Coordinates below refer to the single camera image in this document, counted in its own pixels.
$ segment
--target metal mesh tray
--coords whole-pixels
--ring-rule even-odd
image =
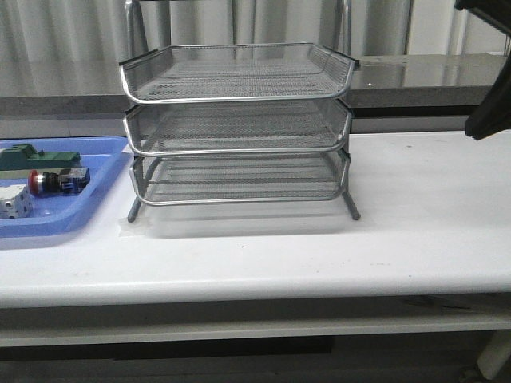
[[[343,151],[282,155],[138,157],[137,198],[153,206],[328,200],[344,188]]]
[[[311,43],[169,46],[121,63],[138,104],[337,97],[355,61]]]
[[[137,106],[124,119],[134,152],[318,152],[340,148],[351,113],[333,99]]]

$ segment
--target gray countertop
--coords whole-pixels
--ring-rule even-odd
[[[354,108],[478,105],[504,57],[363,57],[347,103]],[[0,114],[122,113],[129,101],[113,61],[3,62]]]

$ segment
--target blue plastic tray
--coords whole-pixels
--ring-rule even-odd
[[[0,237],[56,235],[84,226],[132,158],[122,153],[127,144],[124,137],[3,140],[0,148],[24,143],[32,144],[36,150],[80,152],[82,166],[89,168],[90,182],[77,195],[34,197],[34,209],[27,218],[0,219]],[[27,179],[0,180],[0,186],[26,182]]]

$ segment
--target white curtain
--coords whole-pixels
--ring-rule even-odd
[[[352,0],[351,54],[503,52],[454,0]],[[311,41],[330,46],[335,0],[142,2],[149,48]],[[0,0],[0,61],[122,61],[125,0]]]

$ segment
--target green block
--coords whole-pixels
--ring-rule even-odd
[[[38,152],[30,144],[0,149],[0,171],[22,169],[75,168],[80,166],[79,152]]]

